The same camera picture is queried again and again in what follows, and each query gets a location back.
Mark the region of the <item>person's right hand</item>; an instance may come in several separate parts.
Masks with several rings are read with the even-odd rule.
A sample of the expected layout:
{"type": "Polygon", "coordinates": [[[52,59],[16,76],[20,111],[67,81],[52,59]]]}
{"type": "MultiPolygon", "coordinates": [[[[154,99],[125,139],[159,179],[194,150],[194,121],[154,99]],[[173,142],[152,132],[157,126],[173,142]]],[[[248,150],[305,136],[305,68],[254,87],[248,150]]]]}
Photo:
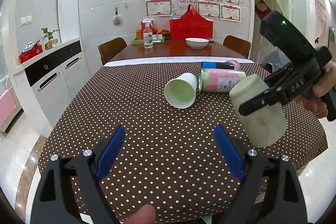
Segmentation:
{"type": "Polygon", "coordinates": [[[330,61],[326,66],[325,75],[313,86],[312,91],[316,99],[307,98],[299,95],[295,98],[295,102],[302,103],[304,108],[313,113],[318,119],[325,118],[328,115],[326,103],[319,101],[320,98],[332,89],[335,89],[336,73],[335,63],[330,61]]]}

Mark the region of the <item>person's left thumb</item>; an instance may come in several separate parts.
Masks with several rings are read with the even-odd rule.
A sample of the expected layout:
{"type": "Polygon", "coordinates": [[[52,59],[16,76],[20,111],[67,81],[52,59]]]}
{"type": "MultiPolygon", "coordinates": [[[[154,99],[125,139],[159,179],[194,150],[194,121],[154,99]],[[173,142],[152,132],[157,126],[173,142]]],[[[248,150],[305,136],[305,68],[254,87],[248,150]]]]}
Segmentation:
{"type": "Polygon", "coordinates": [[[144,205],[136,213],[128,217],[124,224],[154,224],[156,220],[155,208],[149,204],[144,205]]]}

